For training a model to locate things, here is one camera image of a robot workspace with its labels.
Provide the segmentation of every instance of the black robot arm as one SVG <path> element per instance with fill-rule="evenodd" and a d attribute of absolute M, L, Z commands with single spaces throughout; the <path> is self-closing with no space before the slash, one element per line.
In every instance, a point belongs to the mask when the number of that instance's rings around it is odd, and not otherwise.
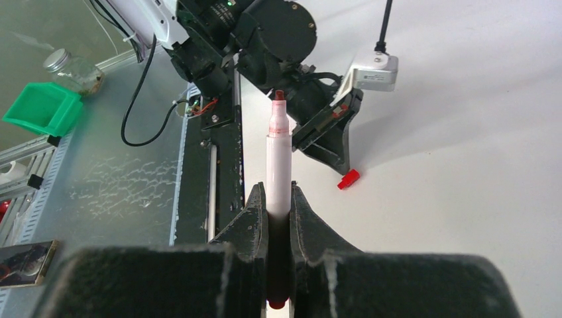
<path fill-rule="evenodd" d="M 301 64 L 317 39 L 316 24 L 305 8 L 284 0 L 179 0 L 177 19 L 190 38 L 168 53 L 182 78 L 194 82 L 203 96 L 220 100 L 232 86 L 228 65 L 237 55 L 236 69 L 261 91 L 285 92 L 288 114 L 298 124 L 293 150 L 340 174 L 350 170 L 348 128 L 363 93 L 352 89 L 330 106 L 341 78 Z M 232 107 L 218 103 L 205 115 Z"/>

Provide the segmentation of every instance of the metal sheet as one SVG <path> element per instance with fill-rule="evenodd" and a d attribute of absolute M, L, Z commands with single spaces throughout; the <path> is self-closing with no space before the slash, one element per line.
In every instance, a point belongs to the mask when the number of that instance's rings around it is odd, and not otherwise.
<path fill-rule="evenodd" d="M 84 100 L 85 113 L 32 239 L 61 241 L 55 266 L 85 246 L 169 243 L 182 120 L 173 115 L 162 136 L 145 147 L 125 146 L 119 137 L 143 67 L 134 58 L 110 66 L 101 91 Z M 129 117 L 129 140 L 156 133 L 185 88 L 169 57 L 157 53 Z M 3 317 L 29 317 L 42 290 L 11 290 Z"/>

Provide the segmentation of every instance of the red wire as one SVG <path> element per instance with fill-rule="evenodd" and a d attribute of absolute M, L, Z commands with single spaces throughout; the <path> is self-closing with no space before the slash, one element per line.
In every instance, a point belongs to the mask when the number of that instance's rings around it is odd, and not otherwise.
<path fill-rule="evenodd" d="M 195 116 L 198 116 L 198 115 L 200 115 L 200 114 L 206 112 L 206 111 L 209 109 L 209 107 L 213 106 L 213 105 L 216 104 L 218 101 L 219 101 L 218 98 L 213 99 L 213 101 L 210 102 L 210 103 L 208 103 L 205 107 L 203 107 L 202 110 L 200 110 L 200 111 L 194 111 L 193 114 L 194 114 Z"/>

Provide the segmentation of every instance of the white cable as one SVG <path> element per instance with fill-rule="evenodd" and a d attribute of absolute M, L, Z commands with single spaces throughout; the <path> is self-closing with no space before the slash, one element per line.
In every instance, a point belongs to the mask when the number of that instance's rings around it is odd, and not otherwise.
<path fill-rule="evenodd" d="M 123 42 L 128 42 L 129 40 L 131 40 L 132 38 L 134 38 L 134 37 L 136 37 L 136 36 L 137 36 L 137 32 L 134 31 L 131 36 L 124 38 L 124 39 L 123 39 Z"/>
<path fill-rule="evenodd" d="M 111 41 L 111 44 L 113 45 L 113 48 L 115 49 L 115 55 L 119 55 L 119 50 L 117 49 L 117 46 L 115 45 L 115 42 L 113 41 L 111 36 L 109 36 L 109 33 L 107 33 L 107 30 L 105 30 L 105 27 L 101 24 L 101 21 L 97 18 L 97 15 L 95 15 L 95 13 L 89 8 L 86 1 L 82 0 L 82 3 L 88 8 L 88 11 L 91 13 L 91 15 L 93 15 L 93 18 L 101 26 L 101 28 L 105 32 L 105 35 L 107 35 L 107 38 L 109 39 L 109 41 Z"/>

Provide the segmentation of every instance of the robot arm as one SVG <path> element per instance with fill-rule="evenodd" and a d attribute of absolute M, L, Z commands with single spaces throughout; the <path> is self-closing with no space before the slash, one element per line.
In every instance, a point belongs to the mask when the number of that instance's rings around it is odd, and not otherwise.
<path fill-rule="evenodd" d="M 316 44 L 316 24 L 296 2 L 136 3 L 179 75 L 196 84 L 208 100 L 218 98 L 219 103 L 205 116 L 217 117 L 235 106 L 229 99 L 220 102 L 233 85 L 228 67 L 235 63 L 238 72 L 265 94 L 278 89 L 285 93 L 288 114 L 297 122 L 292 132 L 293 151 L 301 150 L 340 174 L 350 170 L 348 130 L 361 107 L 361 89 L 394 88 L 398 60 L 390 57 L 393 63 L 374 62 L 380 60 L 374 51 L 358 56 L 343 81 L 335 74 L 314 73 L 313 66 L 302 65 Z M 389 60 L 386 55 L 381 58 Z M 333 83 L 328 85 L 323 78 Z"/>

